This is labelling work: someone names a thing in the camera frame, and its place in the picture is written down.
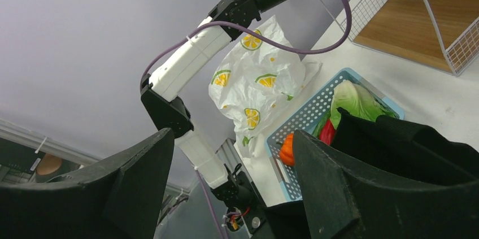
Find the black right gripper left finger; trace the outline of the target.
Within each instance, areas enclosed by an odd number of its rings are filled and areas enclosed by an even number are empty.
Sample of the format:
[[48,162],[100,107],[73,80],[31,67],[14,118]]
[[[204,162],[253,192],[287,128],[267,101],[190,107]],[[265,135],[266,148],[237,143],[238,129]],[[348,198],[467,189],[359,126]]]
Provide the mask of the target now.
[[2,238],[153,238],[175,137],[138,144],[43,183],[1,187]]

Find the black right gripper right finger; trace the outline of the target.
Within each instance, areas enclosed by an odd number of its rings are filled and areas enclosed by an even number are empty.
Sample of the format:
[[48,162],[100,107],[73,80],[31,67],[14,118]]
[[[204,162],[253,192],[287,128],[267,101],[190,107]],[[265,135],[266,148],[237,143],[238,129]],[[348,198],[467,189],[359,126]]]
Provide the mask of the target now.
[[383,171],[294,132],[313,238],[477,238],[478,181],[428,184]]

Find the black cloth bag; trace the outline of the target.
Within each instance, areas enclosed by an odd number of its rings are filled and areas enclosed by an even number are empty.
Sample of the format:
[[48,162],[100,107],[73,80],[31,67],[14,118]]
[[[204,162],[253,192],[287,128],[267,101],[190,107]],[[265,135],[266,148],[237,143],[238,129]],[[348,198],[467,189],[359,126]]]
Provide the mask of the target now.
[[[434,128],[381,115],[367,121],[340,109],[330,147],[383,171],[428,184],[478,181],[478,152],[452,142]],[[265,211],[274,238],[313,238],[303,199]]]

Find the small orange pumpkin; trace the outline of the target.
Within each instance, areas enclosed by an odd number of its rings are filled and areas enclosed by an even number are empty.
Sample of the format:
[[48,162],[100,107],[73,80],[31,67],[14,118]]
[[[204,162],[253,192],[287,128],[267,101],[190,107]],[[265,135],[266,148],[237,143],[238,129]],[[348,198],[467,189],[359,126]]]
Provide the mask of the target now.
[[279,152],[280,160],[283,162],[284,165],[290,167],[295,166],[295,160],[293,155],[293,137],[294,133],[290,133],[286,136]]

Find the white plastic grocery bag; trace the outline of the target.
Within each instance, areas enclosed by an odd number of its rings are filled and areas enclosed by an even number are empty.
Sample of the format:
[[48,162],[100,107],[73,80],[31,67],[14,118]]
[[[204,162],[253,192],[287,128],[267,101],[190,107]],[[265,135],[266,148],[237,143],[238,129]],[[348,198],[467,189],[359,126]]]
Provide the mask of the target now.
[[208,93],[217,109],[233,121],[243,157],[254,155],[255,138],[286,110],[321,66],[250,34],[227,53]]

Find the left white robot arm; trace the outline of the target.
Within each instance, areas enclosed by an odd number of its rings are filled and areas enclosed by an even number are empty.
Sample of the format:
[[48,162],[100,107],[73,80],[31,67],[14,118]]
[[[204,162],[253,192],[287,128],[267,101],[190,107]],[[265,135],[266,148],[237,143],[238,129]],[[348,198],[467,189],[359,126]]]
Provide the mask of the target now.
[[320,68],[307,68],[303,50],[293,48],[275,17],[252,30],[261,14],[287,0],[221,0],[191,34],[164,52],[158,68],[147,66],[141,101],[158,129],[171,128],[175,145],[202,175],[215,197],[229,207],[247,206],[250,192],[238,186],[214,149],[194,128],[179,97],[183,87],[222,49],[235,46],[214,72],[208,93],[224,116],[234,122],[244,157],[268,123],[279,116]]

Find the red pepper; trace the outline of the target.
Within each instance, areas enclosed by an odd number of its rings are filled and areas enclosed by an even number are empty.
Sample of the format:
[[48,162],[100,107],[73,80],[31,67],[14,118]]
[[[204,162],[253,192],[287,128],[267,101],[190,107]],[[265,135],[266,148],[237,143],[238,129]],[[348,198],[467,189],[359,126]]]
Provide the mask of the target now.
[[327,145],[330,145],[334,139],[335,134],[336,129],[334,128],[330,119],[327,119],[325,125],[319,133],[319,140]]

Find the blue perforated plastic basket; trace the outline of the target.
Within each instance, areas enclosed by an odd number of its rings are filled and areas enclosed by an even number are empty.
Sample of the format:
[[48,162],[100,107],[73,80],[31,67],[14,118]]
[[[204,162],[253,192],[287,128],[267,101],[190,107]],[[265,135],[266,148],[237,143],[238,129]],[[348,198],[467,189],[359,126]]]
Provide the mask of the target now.
[[301,200],[302,194],[295,168],[288,167],[280,161],[281,145],[286,136],[296,129],[306,131],[309,134],[314,132],[315,127],[330,110],[334,88],[345,80],[364,87],[382,107],[392,112],[395,118],[404,119],[403,109],[384,93],[351,68],[341,69],[266,138],[265,148],[268,151],[268,156],[286,202]]

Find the green napa cabbage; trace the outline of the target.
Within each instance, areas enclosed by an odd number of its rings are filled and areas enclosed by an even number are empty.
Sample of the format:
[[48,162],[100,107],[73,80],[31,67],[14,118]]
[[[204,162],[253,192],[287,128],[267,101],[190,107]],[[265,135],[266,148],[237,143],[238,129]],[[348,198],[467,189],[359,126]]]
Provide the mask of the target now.
[[330,119],[334,128],[337,129],[341,120],[339,108],[346,110],[352,116],[368,121],[376,121],[381,115],[396,117],[395,113],[381,105],[366,88],[349,80],[341,81],[335,88],[329,89],[326,95],[327,98],[320,100],[320,112],[323,117],[313,130],[315,137],[319,137],[327,119]]

